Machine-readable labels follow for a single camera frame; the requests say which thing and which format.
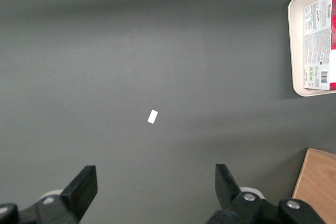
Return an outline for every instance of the metal screw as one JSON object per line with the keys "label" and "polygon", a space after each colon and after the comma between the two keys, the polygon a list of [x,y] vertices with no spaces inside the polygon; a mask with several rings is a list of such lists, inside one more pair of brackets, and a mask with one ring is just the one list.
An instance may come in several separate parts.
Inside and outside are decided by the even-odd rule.
{"label": "metal screw", "polygon": [[247,201],[254,201],[256,199],[256,196],[252,194],[244,194],[244,199],[246,199]]}
{"label": "metal screw", "polygon": [[297,202],[294,201],[294,200],[289,200],[289,201],[287,201],[287,206],[289,206],[289,207],[292,208],[292,209],[299,209],[299,208],[300,208],[300,204],[297,203]]}
{"label": "metal screw", "polygon": [[7,211],[8,211],[8,207],[2,207],[2,208],[0,208],[0,215],[4,214]]}
{"label": "metal screw", "polygon": [[44,205],[50,204],[54,202],[54,198],[48,197],[43,201]]}

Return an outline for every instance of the gray table surface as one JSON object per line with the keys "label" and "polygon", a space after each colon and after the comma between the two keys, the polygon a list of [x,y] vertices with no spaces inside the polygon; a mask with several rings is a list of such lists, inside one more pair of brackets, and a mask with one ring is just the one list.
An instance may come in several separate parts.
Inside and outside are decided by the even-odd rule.
{"label": "gray table surface", "polygon": [[336,95],[292,88],[290,1],[0,0],[0,201],[88,164],[83,224],[204,223],[218,163],[290,197],[307,147],[336,152]]}

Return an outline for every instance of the white paper scrap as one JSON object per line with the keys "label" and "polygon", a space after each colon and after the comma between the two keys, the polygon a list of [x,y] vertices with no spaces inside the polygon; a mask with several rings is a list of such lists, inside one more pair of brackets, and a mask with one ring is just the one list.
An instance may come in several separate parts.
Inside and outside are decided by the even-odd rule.
{"label": "white paper scrap", "polygon": [[155,119],[156,119],[156,116],[157,116],[157,111],[155,110],[152,110],[149,118],[148,118],[148,122],[149,123],[154,123],[155,122]]}

